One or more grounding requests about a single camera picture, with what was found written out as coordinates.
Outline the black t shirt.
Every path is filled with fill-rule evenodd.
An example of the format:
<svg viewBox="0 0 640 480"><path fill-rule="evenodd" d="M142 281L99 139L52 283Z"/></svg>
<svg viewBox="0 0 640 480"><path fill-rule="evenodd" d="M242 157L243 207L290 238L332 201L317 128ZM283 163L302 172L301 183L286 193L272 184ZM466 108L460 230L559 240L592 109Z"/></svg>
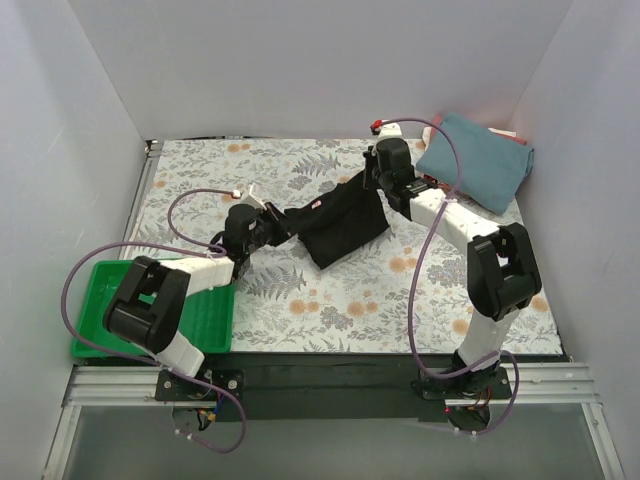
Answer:
<svg viewBox="0 0 640 480"><path fill-rule="evenodd" d="M376 190L364 186L364 174L337 185L309 204L284 211L319 269L325 269L382 235L388 228Z"/></svg>

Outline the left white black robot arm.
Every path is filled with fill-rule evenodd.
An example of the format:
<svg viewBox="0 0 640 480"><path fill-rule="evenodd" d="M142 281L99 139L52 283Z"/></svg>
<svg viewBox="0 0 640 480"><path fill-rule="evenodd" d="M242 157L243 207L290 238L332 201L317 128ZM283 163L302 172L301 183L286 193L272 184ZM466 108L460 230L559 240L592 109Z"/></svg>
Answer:
<svg viewBox="0 0 640 480"><path fill-rule="evenodd" d="M103 326L165 368L160 385L171 395L180 389L181 396L193 400L223 392L237 398L244 374L214 371L201 349L180 332L183 309L188 298L241 278L257 250L290 237L286 216L272 203L233 206L204 254L177 260L135 258L106 308Z"/></svg>

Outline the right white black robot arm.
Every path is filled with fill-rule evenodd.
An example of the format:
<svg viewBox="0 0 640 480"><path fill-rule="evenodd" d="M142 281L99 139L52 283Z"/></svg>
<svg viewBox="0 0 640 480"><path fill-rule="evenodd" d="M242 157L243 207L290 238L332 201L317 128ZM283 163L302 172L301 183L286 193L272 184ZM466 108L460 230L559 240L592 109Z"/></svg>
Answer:
<svg viewBox="0 0 640 480"><path fill-rule="evenodd" d="M394 211L427 227L430 237L442 237L466 258L473 305L469 328L449 368L435 372L421 365L415 387L425 396L475 397L497 377L514 320L542 288L529 234L520 223L500 225L475 214L418 177L409 147L399 137L378 141L364 159L364 187L382 191Z"/></svg>

